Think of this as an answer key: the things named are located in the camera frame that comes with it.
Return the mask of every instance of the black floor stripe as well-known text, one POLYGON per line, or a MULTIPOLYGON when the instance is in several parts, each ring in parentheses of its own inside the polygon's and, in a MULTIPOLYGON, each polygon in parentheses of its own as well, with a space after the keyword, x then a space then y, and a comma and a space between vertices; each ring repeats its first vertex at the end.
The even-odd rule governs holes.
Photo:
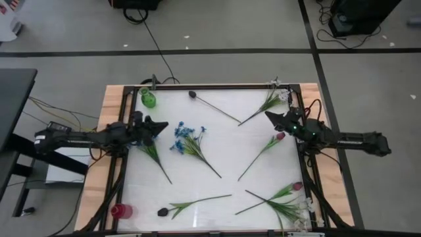
POLYGON ((356 54, 356 53, 421 53, 421 48, 397 49, 317 49, 319 54, 356 54))
MULTIPOLYGON (((314 64, 316 66, 316 71, 317 71, 318 79, 320 82, 320 87, 322 89, 322 95, 324 98, 324 103, 326 105, 326 112, 329 118, 330 126, 334 132, 339 132, 339 125, 337 123, 337 119, 335 115, 334 104, 332 103, 332 98, 330 97, 328 83, 326 81, 326 77, 324 76, 322 62, 320 60, 316 42, 313 37, 313 32, 312 32, 311 25, 309 22, 309 16, 307 14, 304 1, 298 0, 298 3, 300 6, 301 14, 303 15, 305 31, 309 39, 310 49, 311 49, 312 56, 314 59, 314 64)), ((360 207, 358 205, 357 195, 355 194, 354 184, 351 177, 351 171, 349 170, 348 160, 347 160, 345 151, 338 150, 337 152, 339 156, 339 162, 341 163, 341 166, 342 166, 343 180, 344 180, 345 189, 348 195, 349 205, 351 206, 351 212, 353 214, 354 224, 358 228, 364 228, 361 212, 360 212, 360 207)))
MULTIPOLYGON (((252 53, 285 53, 310 54, 310 49, 180 49, 162 50, 163 55, 212 55, 212 54, 252 54, 252 53)), ((33 53, 0 53, 0 57, 88 57, 88 56, 142 56, 159 55, 157 50, 136 51, 74 51, 74 52, 33 52, 33 53)))
MULTIPOLYGON (((317 49, 318 54, 364 53, 421 53, 421 48, 403 49, 317 49)), ((312 49, 175 49, 162 50, 163 55, 218 55, 218 54, 313 54, 312 49)), ((159 55, 157 50, 133 51, 62 51, 62 52, 0 52, 0 57, 106 57, 159 55)))

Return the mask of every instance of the white table surface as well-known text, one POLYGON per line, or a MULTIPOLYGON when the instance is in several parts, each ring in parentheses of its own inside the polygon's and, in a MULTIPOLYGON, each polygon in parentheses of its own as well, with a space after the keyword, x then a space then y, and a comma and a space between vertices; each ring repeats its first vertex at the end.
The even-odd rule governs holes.
MULTIPOLYGON (((266 98, 268 90, 197 90, 197 95, 234 116, 245 120, 266 98)), ((124 183, 122 203, 135 209, 130 219, 119 220, 119 231, 211 231, 280 229, 275 212, 267 204, 240 215, 238 211, 260 200, 245 192, 249 190, 270 198, 292 182, 302 181, 295 139, 287 135, 279 144, 264 152, 238 182, 260 150, 276 135, 268 118, 261 113, 242 126, 199 100, 189 98, 187 91, 156 91, 157 106, 146 108, 137 97, 136 110, 151 115, 153 121, 168 121, 169 126, 156 141, 161 163, 170 177, 171 185, 159 166, 136 147, 131 148, 124 183), (201 148, 208 162, 222 176, 217 177, 202 161, 170 151, 175 142, 174 129, 180 121, 199 130, 207 128, 201 148), (184 209, 174 220, 172 213, 158 217, 157 211, 171 208, 169 203, 232 194, 231 197, 195 203, 184 209)), ((270 109, 275 113, 288 110, 288 105, 270 109)), ((283 197, 284 202, 300 196, 304 190, 283 197)), ((293 223, 282 217, 285 230, 293 223)))

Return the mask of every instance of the wooden table frame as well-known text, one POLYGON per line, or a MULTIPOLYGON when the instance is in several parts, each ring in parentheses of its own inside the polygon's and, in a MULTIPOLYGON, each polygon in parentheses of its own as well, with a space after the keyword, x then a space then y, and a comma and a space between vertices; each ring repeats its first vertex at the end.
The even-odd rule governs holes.
MULTIPOLYGON (((158 85, 158 88, 161 90, 165 88, 168 90, 185 90, 186 88, 191 88, 192 86, 205 86, 206 88, 204 89, 238 89, 239 86, 253 89, 262 88, 263 86, 267 87, 267 84, 183 84, 158 85)), ((315 99, 321 99, 317 84, 291 84, 290 86, 294 91, 300 92, 300 97, 302 98, 301 106, 308 107, 315 99)), ((131 104, 131 101, 135 98, 132 98, 132 95, 129 94, 131 90, 128 90, 132 87, 133 86, 107 86, 103 106, 101 109, 101 115, 99 118, 98 130, 102 130, 107 124, 116 122, 118 120, 128 122, 128 115, 130 114, 130 111, 134 109, 134 105, 131 104)), ((294 97, 293 105, 300 105, 300 100, 294 97)), ((318 104, 314 104, 309 117, 315 118, 317 116, 318 109, 318 104)), ((326 121, 326 114, 323 108, 320 115, 320 120, 326 121)), ((324 149, 324 152, 334 158, 337 157, 334 149, 324 149)), ((354 222, 351 208, 349 206, 349 200, 345 191, 343 177, 337 163, 323 155, 316 155, 315 159, 317 162, 315 163, 313 160, 313 168, 308 168, 308 170, 313 180, 319 180, 320 178, 320 183, 316 184, 318 189, 322 189, 324 197, 338 213, 338 215, 346 223, 353 225, 354 222)), ((120 168, 122 167, 121 160, 122 159, 104 157, 92 168, 90 168, 86 175, 86 182, 79 206, 78 216, 76 219, 75 230, 79 230, 84 227, 103 202, 105 194, 109 191, 112 185, 112 182, 107 182, 108 177, 113 176, 115 182, 116 177, 119 175, 120 168)), ((314 196, 313 200, 315 203, 317 203, 317 200, 314 196)), ((318 219, 322 217, 323 219, 326 219, 326 214, 324 214, 320 208, 317 208, 316 218, 318 219)), ((113 224, 112 217, 110 215, 106 217, 106 220, 107 221, 102 220, 97 228, 103 230, 116 227, 116 221, 113 224)))

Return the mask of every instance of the black table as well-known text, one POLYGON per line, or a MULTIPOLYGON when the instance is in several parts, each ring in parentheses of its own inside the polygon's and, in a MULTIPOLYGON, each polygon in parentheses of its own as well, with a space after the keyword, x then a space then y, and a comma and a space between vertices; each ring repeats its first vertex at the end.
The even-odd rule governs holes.
MULTIPOLYGON (((32 167, 17 163, 20 154, 78 174, 87 172, 87 165, 60 153, 38 154, 34 142, 13 134, 36 74, 36 69, 0 69, 0 201, 12 174, 28 178, 34 173, 32 167)), ((20 216, 28 193, 24 185, 13 216, 20 216)))

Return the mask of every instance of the small green glass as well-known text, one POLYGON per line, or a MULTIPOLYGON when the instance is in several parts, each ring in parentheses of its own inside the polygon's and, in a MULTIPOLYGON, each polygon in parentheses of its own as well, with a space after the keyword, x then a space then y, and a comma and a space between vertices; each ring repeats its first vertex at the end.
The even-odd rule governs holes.
POLYGON ((149 91, 148 88, 140 88, 140 94, 142 95, 142 103, 148 107, 153 108, 157 104, 157 98, 149 91))

